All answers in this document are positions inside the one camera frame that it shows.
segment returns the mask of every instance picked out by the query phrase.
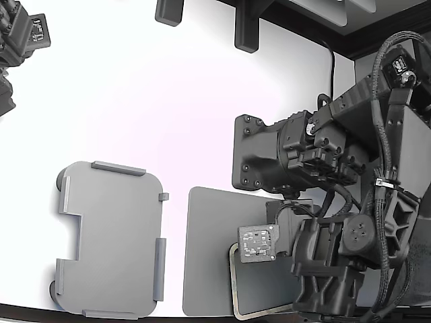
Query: gray plate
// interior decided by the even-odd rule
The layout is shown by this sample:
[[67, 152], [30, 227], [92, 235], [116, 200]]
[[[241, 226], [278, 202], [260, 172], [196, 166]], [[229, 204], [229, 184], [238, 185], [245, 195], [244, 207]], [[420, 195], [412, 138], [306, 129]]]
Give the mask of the gray plate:
[[80, 161], [60, 173], [57, 186], [59, 212], [79, 216], [80, 226], [77, 260], [57, 259], [53, 300], [87, 317], [152, 313], [163, 298], [167, 196], [159, 180], [137, 168]]
[[[188, 316], [233, 316], [229, 250], [238, 228], [266, 224], [263, 197], [193, 188], [189, 196], [183, 310]], [[298, 281], [291, 258], [241, 264], [236, 255], [238, 307], [249, 314], [292, 303]]]

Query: black cable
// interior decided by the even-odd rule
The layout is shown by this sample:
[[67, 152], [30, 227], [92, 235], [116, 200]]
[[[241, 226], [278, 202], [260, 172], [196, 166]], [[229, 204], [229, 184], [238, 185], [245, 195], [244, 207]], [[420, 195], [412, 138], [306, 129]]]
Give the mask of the black cable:
[[317, 97], [317, 110], [320, 110], [320, 108], [323, 107], [323, 102], [330, 104], [334, 100], [335, 53], [327, 42], [322, 39], [320, 39], [320, 41], [326, 48], [328, 48], [329, 52], [331, 53], [331, 85], [329, 90], [329, 96], [327, 96], [326, 94], [319, 94], [319, 96]]
[[325, 45], [326, 48], [328, 48], [329, 52], [331, 53], [331, 90], [330, 90], [330, 94], [329, 97], [331, 98], [331, 101], [334, 100], [334, 74], [335, 74], [335, 53], [332, 50], [332, 48], [328, 45], [327, 42], [325, 42], [324, 40], [320, 39], [321, 43]]
[[336, 212], [335, 216], [338, 216], [343, 213], [348, 213], [353, 207], [353, 197], [352, 194], [342, 185], [336, 184], [334, 185], [334, 190], [341, 195], [341, 197], [345, 200], [344, 206]]
[[326, 213], [329, 210], [329, 207], [331, 207], [331, 204], [334, 201], [334, 198], [335, 190], [333, 186], [330, 186], [326, 191], [325, 200], [323, 200], [322, 208], [317, 213], [317, 217], [325, 217]]
[[299, 209], [303, 210], [305, 213], [307, 213], [307, 214], [308, 214], [308, 215], [310, 215], [311, 217], [316, 217], [316, 215], [315, 215], [313, 212], [311, 212], [311, 211], [310, 211], [307, 207], [305, 207], [304, 205], [301, 205], [301, 204], [299, 204], [299, 203], [286, 203], [286, 204], [283, 204], [283, 205], [278, 209], [277, 213], [275, 214], [275, 216], [274, 216], [274, 224], [278, 224], [278, 218], [279, 218], [279, 216], [280, 216], [281, 212], [282, 212], [284, 209], [288, 208], [288, 207], [291, 207], [291, 208], [297, 207], [297, 208], [299, 208]]

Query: braided cable sleeve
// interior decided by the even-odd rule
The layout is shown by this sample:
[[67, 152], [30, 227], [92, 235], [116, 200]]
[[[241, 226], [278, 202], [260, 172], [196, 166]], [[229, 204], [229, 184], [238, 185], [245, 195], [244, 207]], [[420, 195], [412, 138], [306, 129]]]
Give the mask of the braided cable sleeve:
[[340, 194], [343, 197], [343, 199], [345, 199], [344, 206], [338, 212], [336, 212], [335, 216], [343, 214], [343, 213], [348, 213], [353, 207], [352, 194], [345, 187], [343, 187], [340, 184], [334, 185], [334, 190], [338, 194]]

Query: black mount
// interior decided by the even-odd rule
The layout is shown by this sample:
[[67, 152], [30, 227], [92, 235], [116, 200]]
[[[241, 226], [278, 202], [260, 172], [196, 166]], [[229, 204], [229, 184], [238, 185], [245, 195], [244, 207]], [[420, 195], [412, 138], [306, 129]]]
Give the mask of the black mount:
[[275, 0], [238, 0], [235, 18], [235, 47], [245, 52], [259, 49], [259, 18]]
[[156, 20], [176, 27], [183, 20], [184, 0], [157, 0]]

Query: metal frame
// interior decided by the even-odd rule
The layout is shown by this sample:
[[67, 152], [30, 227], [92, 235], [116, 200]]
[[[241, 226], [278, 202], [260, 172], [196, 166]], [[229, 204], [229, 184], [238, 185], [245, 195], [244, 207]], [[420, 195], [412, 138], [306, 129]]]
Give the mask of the metal frame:
[[268, 310], [263, 310], [259, 312], [241, 314], [238, 303], [238, 290], [236, 288], [236, 269], [235, 269], [235, 252], [238, 250], [238, 243], [233, 244], [229, 249], [229, 264], [230, 264], [230, 284], [232, 287], [232, 303], [234, 304], [234, 315], [237, 320], [245, 321], [253, 318], [260, 318], [262, 316], [281, 313], [281, 312], [293, 312], [293, 304], [288, 304], [284, 306], [279, 306], [277, 308], [270, 308]]

